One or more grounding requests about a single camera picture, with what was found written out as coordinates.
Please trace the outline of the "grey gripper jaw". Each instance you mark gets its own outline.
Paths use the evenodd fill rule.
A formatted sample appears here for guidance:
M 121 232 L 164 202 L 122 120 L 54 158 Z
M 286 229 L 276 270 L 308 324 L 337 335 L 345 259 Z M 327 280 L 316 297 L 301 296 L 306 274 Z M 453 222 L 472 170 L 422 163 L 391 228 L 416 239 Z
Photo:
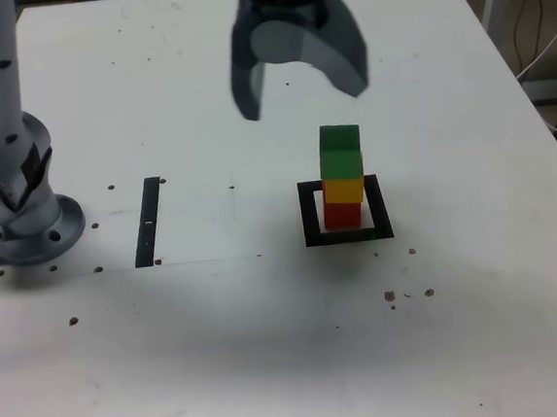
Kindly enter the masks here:
M 239 0 L 231 34 L 230 88 L 240 114 L 247 121 L 258 121 L 264 65 L 254 53 L 252 37 L 261 23 L 251 0 Z
M 351 97 L 368 87 L 367 48 L 358 24 L 342 0 L 327 0 L 324 24 L 263 21 L 252 46 L 263 63 L 302 62 L 324 73 L 331 84 Z

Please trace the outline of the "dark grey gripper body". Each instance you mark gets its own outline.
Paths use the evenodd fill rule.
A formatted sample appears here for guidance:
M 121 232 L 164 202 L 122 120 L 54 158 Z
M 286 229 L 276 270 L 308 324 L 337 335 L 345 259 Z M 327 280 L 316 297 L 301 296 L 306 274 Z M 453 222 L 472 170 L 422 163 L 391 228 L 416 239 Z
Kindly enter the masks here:
M 316 0 L 301 6 L 272 6 L 263 3 L 252 3 L 254 13 L 263 21 L 285 21 L 299 26 L 324 24 L 328 17 L 327 0 Z

